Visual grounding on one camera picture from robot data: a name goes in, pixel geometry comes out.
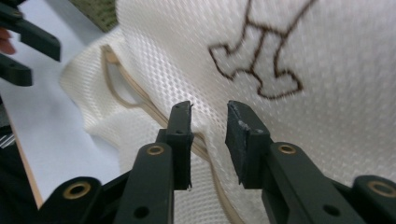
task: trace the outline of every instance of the embroidered design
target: embroidered design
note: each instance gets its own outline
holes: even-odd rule
[[[289,35],[295,27],[297,26],[297,23],[299,19],[306,13],[306,11],[312,7],[312,5],[317,1],[317,0],[310,0],[308,1],[303,8],[297,13],[295,16],[294,20],[292,23],[289,25],[289,27],[286,29],[286,31],[281,31],[280,29],[276,29],[274,27],[271,27],[266,24],[258,24],[255,21],[252,21],[249,18],[249,13],[252,9],[252,1],[253,0],[248,0],[247,1],[247,8],[245,12],[245,22],[243,25],[243,30],[242,30],[242,35],[241,38],[238,40],[236,43],[235,47],[232,49],[230,48],[229,44],[223,44],[219,43],[213,46],[209,46],[208,50],[209,53],[216,65],[216,68],[218,71],[221,73],[222,76],[230,79],[231,81],[234,80],[235,76],[238,73],[245,73],[247,75],[251,75],[255,77],[259,81],[259,86],[257,87],[257,93],[268,100],[275,100],[278,98],[286,97],[289,95],[293,95],[296,92],[302,91],[304,86],[301,80],[295,75],[293,71],[290,69],[279,69],[278,67],[278,61],[279,61],[279,54],[282,48],[284,47],[285,43],[288,40]],[[254,50],[252,52],[242,52],[243,50],[246,50],[245,48],[242,48],[244,44],[246,44],[251,38],[249,36],[248,32],[256,32],[260,33],[259,34],[259,39],[258,40],[253,40],[253,42],[249,42],[248,44],[253,44],[254,45]],[[258,69],[259,63],[258,60],[262,54],[263,50],[263,45],[264,45],[264,39],[270,35],[274,35],[275,37],[278,38],[278,45],[275,48],[273,60],[272,60],[272,66],[273,66],[273,77],[275,78],[274,81],[277,81],[281,77],[289,77],[291,81],[293,82],[295,87],[285,87],[284,85],[281,86],[281,92],[276,92],[276,93],[264,93],[264,81],[263,78],[259,76],[259,73],[262,72],[260,69]],[[230,68],[230,64],[225,62],[227,60],[230,60],[233,56],[237,56],[238,54],[250,54],[252,57],[252,60],[248,63],[245,64],[238,64],[231,72],[227,72],[227,68]]]

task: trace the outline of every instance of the brown stitching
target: brown stitching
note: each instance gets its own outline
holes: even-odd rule
[[[284,45],[286,44],[289,35],[291,34],[291,32],[295,29],[295,27],[298,24],[299,19],[306,13],[306,11],[308,11],[309,8],[311,8],[313,6],[313,4],[317,2],[317,0],[310,0],[307,4],[305,4],[305,6],[301,9],[301,11],[296,15],[296,17],[294,18],[293,22],[291,23],[291,25],[289,26],[289,28],[287,29],[286,32],[282,32],[280,30],[277,30],[274,27],[271,27],[267,24],[258,24],[254,21],[251,21],[250,18],[248,17],[249,12],[251,10],[251,5],[252,5],[252,0],[248,0],[247,1],[247,8],[245,11],[245,22],[243,25],[243,29],[242,29],[242,35],[241,38],[238,40],[238,42],[236,43],[235,47],[233,49],[230,49],[230,45],[228,44],[217,44],[217,45],[212,45],[208,47],[210,56],[213,59],[213,62],[216,65],[216,68],[218,69],[219,73],[230,79],[231,81],[234,80],[236,74],[240,73],[240,72],[244,72],[247,75],[253,76],[255,77],[258,81],[259,81],[259,86],[257,87],[257,94],[259,94],[261,97],[268,99],[268,100],[275,100],[281,97],[286,97],[289,95],[293,95],[294,93],[297,93],[299,91],[302,91],[304,89],[303,83],[301,82],[301,80],[295,75],[295,73],[293,71],[291,71],[290,69],[286,68],[286,69],[281,69],[279,70],[278,68],[278,61],[279,61],[279,55],[280,55],[280,51],[282,50],[282,48],[284,47]],[[230,57],[232,54],[235,54],[240,47],[242,46],[244,40],[246,39],[246,33],[247,33],[247,29],[248,26],[251,26],[255,29],[258,29],[261,31],[261,36],[260,36],[260,40],[259,40],[259,44],[257,46],[256,49],[254,49],[254,57],[253,57],[253,61],[250,63],[250,67],[249,69],[243,69],[243,68],[236,68],[235,70],[233,70],[233,72],[231,73],[231,75],[227,75],[226,73],[224,73],[221,68],[219,67],[219,62],[217,61],[214,53],[213,53],[213,49],[225,49],[226,51],[226,55],[227,57]],[[297,84],[297,88],[292,90],[292,91],[286,91],[280,94],[276,94],[276,95],[266,95],[262,93],[262,88],[263,88],[263,81],[262,79],[259,77],[259,75],[254,71],[254,67],[256,65],[256,62],[259,58],[259,55],[262,51],[262,45],[264,43],[264,38],[269,35],[269,34],[273,34],[273,35],[277,35],[280,37],[280,43],[276,49],[276,52],[274,54],[274,58],[273,58],[273,67],[274,67],[274,75],[275,78],[280,78],[283,76],[289,76],[291,77],[291,79]]]

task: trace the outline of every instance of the textured cloth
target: textured cloth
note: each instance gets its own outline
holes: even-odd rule
[[[227,222],[218,214],[214,174],[244,222],[265,223],[261,192],[238,186],[224,144],[227,102],[250,105],[275,141],[301,147],[330,178],[396,181],[395,9],[392,0],[119,0],[120,30],[71,62],[62,85],[87,131],[112,142],[121,169],[129,169],[158,124],[108,89],[99,47],[110,44],[165,116],[176,103],[194,103],[192,129],[205,137],[210,160],[192,159],[194,188],[183,192],[192,205],[176,201],[176,222]],[[211,163],[214,173],[199,162]],[[195,187],[201,179],[194,166],[206,172],[206,189]],[[182,219],[188,209],[195,213]]]

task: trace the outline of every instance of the table surface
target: table surface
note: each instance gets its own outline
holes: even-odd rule
[[[33,70],[34,85],[18,87],[0,80],[0,94],[41,205],[66,180],[92,176],[105,184],[120,168],[118,151],[84,131],[77,106],[59,84],[67,63],[104,33],[66,0],[31,0],[20,11],[62,43],[58,63],[23,45],[13,33],[17,53],[10,57]]]

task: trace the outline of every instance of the white fabric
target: white fabric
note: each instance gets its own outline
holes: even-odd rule
[[[119,0],[121,31],[71,62],[62,84],[87,131],[113,142],[121,158],[152,142],[158,126],[149,118],[140,145],[129,139],[133,127],[122,121],[137,125],[147,115],[122,107],[106,88],[98,46],[110,42],[163,114],[194,103],[193,130],[204,134],[226,196],[246,223],[263,223],[261,193],[237,185],[224,144],[227,102],[250,105],[274,140],[301,147],[328,177],[348,185],[357,175],[396,181],[395,9],[392,0]],[[124,171],[132,165],[120,162]],[[210,169],[196,167],[212,186]],[[226,222],[199,219],[220,209],[213,187],[199,190],[189,200],[203,210],[183,219],[191,208],[179,207],[176,222]]]

